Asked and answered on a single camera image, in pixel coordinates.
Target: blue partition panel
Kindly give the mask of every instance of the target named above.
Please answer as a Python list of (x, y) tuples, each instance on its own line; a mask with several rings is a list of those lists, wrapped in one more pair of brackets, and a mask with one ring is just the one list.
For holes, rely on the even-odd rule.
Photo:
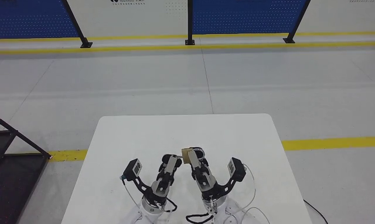
[(306, 0), (193, 0), (193, 34), (289, 33)]
[(78, 37), (61, 0), (0, 0), (0, 38)]

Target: yellow stripe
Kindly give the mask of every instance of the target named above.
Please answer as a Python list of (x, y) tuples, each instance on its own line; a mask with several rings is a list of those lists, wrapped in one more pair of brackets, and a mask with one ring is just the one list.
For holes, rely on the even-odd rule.
[(50, 151), (52, 159), (50, 162), (59, 161), (83, 161), (86, 157), (87, 150), (71, 150), (71, 151)]
[(282, 145), (284, 146), (284, 150), (286, 151), (375, 147), (375, 137), (292, 140), (283, 141)]
[[(375, 147), (375, 137), (291, 140), (282, 141), (282, 146), (286, 151)], [(51, 151), (49, 154), (53, 155), (50, 162), (83, 161), (86, 157), (87, 150)]]
[(83, 52), (124, 52), (137, 50), (192, 50), (192, 49), (261, 49), (284, 47), (340, 47), (340, 46), (375, 46), (375, 42), (300, 42), (286, 43), (249, 43), (249, 44), (216, 44), (216, 45), (165, 45), (165, 46), (111, 46), (60, 49), (14, 49), (0, 50), (0, 55), (40, 54), (40, 53), (83, 53)]
[[(301, 32), (296, 36), (352, 36), (375, 35), (375, 31), (363, 32)], [(287, 33), (239, 33), (239, 34), (204, 34), (193, 35), (194, 38), (233, 38), (233, 37), (282, 37)], [(186, 38), (186, 34), (179, 35), (151, 35), (151, 36), (106, 36), (89, 37), (88, 40), (128, 40), (128, 39), (177, 39)], [(68, 42), (80, 41), (79, 38), (29, 38), (29, 39), (0, 39), (0, 42)]]

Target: small object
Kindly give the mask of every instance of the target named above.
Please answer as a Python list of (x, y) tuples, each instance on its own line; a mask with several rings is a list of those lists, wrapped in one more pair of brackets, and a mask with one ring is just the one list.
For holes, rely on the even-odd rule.
[(182, 153), (182, 160), (184, 164), (190, 164), (190, 158), (189, 158), (189, 152), (193, 151), (193, 148), (182, 148), (181, 153)]

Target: white cable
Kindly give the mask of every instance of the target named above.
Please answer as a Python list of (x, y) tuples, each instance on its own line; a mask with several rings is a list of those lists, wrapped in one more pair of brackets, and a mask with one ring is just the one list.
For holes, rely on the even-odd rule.
[[(122, 183), (124, 184), (124, 186), (125, 186), (125, 189), (127, 190), (127, 192), (128, 192), (128, 195), (130, 196), (130, 198), (131, 198), (131, 200), (133, 201), (133, 203), (135, 204), (135, 206), (137, 206), (138, 207), (138, 209), (139, 209), (139, 211), (142, 213), (142, 211), (141, 211), (141, 207), (136, 203), (136, 201), (134, 200), (134, 198), (133, 198), (133, 196), (130, 194), (130, 192), (129, 192), (129, 190), (128, 190), (128, 188), (127, 188), (127, 186), (126, 186), (126, 184), (125, 184), (125, 182), (124, 181), (122, 181)], [(147, 220), (152, 224), (152, 222), (151, 222), (151, 220), (150, 220), (150, 218), (149, 217), (147, 217), (147, 215), (143, 215), (143, 216), (145, 216), (146, 218), (147, 218)]]
[(260, 210), (260, 208), (258, 208), (258, 207), (251, 207), (251, 208), (247, 209), (246, 212), (245, 212), (245, 215), (242, 217), (241, 223), (242, 223), (242, 221), (244, 220), (244, 218), (245, 218), (245, 216), (246, 216), (246, 213), (247, 213), (250, 209), (258, 209), (259, 212), (261, 212), (261, 213), (263, 214), (263, 216), (266, 218), (268, 224), (270, 224), (270, 220), (268, 220), (268, 218), (267, 218), (267, 216), (264, 214), (264, 212), (263, 212), (262, 210)]
[(128, 195), (130, 196), (131, 200), (133, 201), (133, 203), (138, 207), (138, 209), (141, 209), (141, 207), (139, 207), (139, 205), (136, 203), (136, 201), (134, 200), (133, 196), (131, 196), (126, 184), (124, 183), (124, 186), (125, 186), (125, 189), (127, 190), (128, 192)]
[(241, 208), (241, 209), (235, 211), (235, 212), (232, 213), (230, 216), (228, 216), (227, 218), (225, 218), (225, 220), (224, 220), (223, 223), (225, 223), (225, 222), (228, 220), (228, 218), (230, 218), (231, 216), (234, 216), (234, 214), (236, 214), (236, 213), (238, 213), (238, 212), (240, 212), (240, 211), (245, 210), (245, 208), (249, 207), (249, 206), (251, 205), (251, 203), (252, 203), (252, 202), (254, 201), (254, 199), (255, 199), (255, 195), (256, 195), (256, 193), (257, 193), (257, 188), (255, 187), (255, 178), (254, 178), (253, 172), (251, 172), (251, 169), (250, 169), (246, 164), (243, 164), (243, 165), (244, 165), (244, 166), (250, 171), (251, 176), (252, 176), (252, 178), (253, 178), (253, 184), (254, 184), (254, 195), (253, 195), (253, 198), (251, 199), (251, 201), (250, 201), (245, 207), (243, 207), (243, 208)]

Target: black post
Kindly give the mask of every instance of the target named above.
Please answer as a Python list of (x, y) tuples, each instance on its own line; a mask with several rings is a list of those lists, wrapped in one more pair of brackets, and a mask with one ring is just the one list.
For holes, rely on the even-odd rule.
[(76, 28), (76, 31), (78, 33), (78, 36), (80, 37), (81, 41), (82, 41), (82, 45), (81, 45), (81, 48), (90, 48), (91, 45), (93, 44), (92, 42), (88, 42), (87, 38), (85, 38), (83, 36), (83, 33), (82, 33), (82, 30), (80, 28), (80, 26), (78, 25), (78, 22), (76, 20), (76, 17), (74, 17), (74, 14), (73, 14), (73, 11), (71, 11), (71, 8), (68, 4), (68, 1), (67, 0), (61, 0), (64, 4), (64, 7), (74, 25), (74, 27)]
[(298, 26), (299, 26), (299, 24), (301, 23), (302, 18), (304, 17), (304, 14), (305, 14), (305, 12), (306, 12), (306, 10), (307, 10), (307, 7), (308, 7), (309, 4), (310, 4), (310, 1), (311, 1), (311, 0), (306, 0), (305, 5), (304, 5), (304, 7), (302, 8), (302, 11), (301, 11), (301, 13), (300, 13), (299, 16), (298, 16), (297, 23), (295, 24), (295, 26), (294, 26), (292, 32), (288, 34), (288, 37), (287, 37), (287, 38), (283, 38), (283, 40), (284, 40), (285, 43), (295, 43), (295, 42), (293, 41), (293, 38), (294, 38), (295, 32), (297, 32)]
[(42, 153), (48, 159), (52, 157), (50, 154), (48, 154), (48, 152), (46, 152), (45, 150), (41, 149), (33, 141), (31, 141), (26, 136), (24, 136), (23, 134), (21, 134), (20, 132), (18, 132), (18, 130), (16, 130), (15, 128), (11, 127), (8, 123), (6, 123), (5, 121), (3, 121), (2, 119), (0, 119), (0, 125), (2, 125), (5, 128), (7, 128), (12, 134), (15, 134), (20, 139), (24, 140), (24, 142), (26, 142), (27, 144), (29, 144), (31, 147), (37, 149), (40, 153)]
[(186, 45), (195, 45), (193, 40), (193, 0), (187, 0), (187, 40)]

